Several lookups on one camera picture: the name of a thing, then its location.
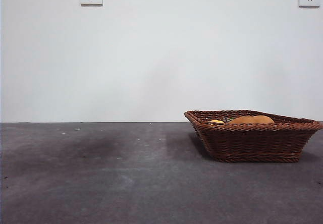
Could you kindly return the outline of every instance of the yellow object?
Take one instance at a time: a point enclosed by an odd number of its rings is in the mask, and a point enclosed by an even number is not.
[[[223,122],[223,121],[219,121],[219,120],[212,120],[212,121],[210,121],[210,122],[212,122],[212,123],[223,123],[223,124],[224,124],[224,122]]]

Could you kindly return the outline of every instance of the bread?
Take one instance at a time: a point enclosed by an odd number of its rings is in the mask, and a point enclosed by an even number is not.
[[[275,123],[270,117],[266,116],[254,116],[254,117],[238,117],[232,121],[228,122],[229,124],[242,124],[242,123],[262,123],[269,124]]]
[[[223,121],[219,121],[219,120],[212,120],[212,121],[210,121],[211,123],[223,123],[224,124],[224,122]]]

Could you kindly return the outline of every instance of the gray concrete floor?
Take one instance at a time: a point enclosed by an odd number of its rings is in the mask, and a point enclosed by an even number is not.
[[[4,224],[322,223],[323,131],[298,163],[220,163],[190,123],[1,125]]]

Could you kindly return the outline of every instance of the white wall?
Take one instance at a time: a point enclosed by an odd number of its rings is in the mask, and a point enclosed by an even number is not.
[[[2,0],[3,122],[323,120],[323,10],[297,0]]]

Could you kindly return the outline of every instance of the woven texture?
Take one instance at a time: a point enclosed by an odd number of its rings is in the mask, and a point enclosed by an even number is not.
[[[264,115],[270,124],[229,124],[230,118]],[[308,119],[278,116],[252,110],[187,111],[211,157],[221,162],[298,162],[309,138],[323,125]],[[210,125],[220,120],[225,124]]]

